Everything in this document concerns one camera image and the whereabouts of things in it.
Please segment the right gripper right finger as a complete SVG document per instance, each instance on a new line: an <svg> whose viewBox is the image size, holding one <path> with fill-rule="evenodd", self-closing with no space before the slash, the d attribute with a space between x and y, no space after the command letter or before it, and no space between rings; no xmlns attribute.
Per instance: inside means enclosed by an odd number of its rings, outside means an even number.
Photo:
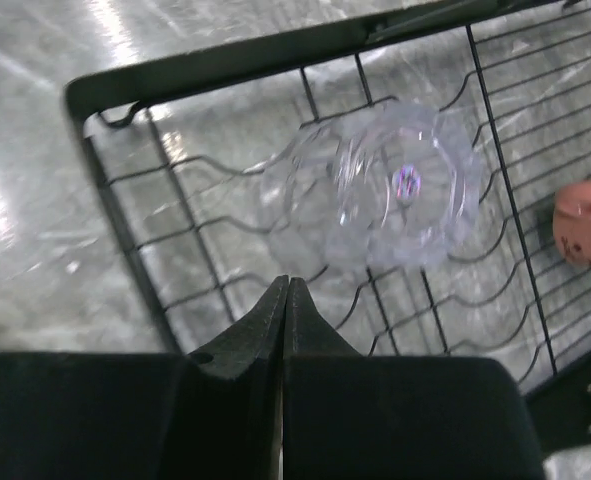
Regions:
<svg viewBox="0 0 591 480"><path fill-rule="evenodd" d="M541 479L516 382L485 357L363 356L300 278L285 310L288 479Z"/></svg>

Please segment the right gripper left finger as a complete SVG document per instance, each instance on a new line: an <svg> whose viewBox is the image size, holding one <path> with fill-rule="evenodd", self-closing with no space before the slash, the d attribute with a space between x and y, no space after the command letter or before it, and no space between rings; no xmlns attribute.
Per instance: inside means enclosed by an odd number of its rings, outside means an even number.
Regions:
<svg viewBox="0 0 591 480"><path fill-rule="evenodd" d="M188 354L0 352L0 479L274 479L289 280Z"/></svg>

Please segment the pink coffee mug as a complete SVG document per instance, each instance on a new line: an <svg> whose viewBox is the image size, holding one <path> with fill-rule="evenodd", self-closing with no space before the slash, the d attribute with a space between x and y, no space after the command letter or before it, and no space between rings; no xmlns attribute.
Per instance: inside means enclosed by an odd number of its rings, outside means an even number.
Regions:
<svg viewBox="0 0 591 480"><path fill-rule="evenodd" d="M553 235L568 263L591 267L591 180L571 183L556 193Z"/></svg>

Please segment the clear plastic cup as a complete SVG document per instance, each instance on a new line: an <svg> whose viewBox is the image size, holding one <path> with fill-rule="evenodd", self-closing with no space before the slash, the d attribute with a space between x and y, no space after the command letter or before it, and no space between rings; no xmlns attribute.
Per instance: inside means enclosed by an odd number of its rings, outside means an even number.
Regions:
<svg viewBox="0 0 591 480"><path fill-rule="evenodd" d="M478 217L482 166L468 119L392 98L301 126L257 190L275 256L300 270L443 261Z"/></svg>

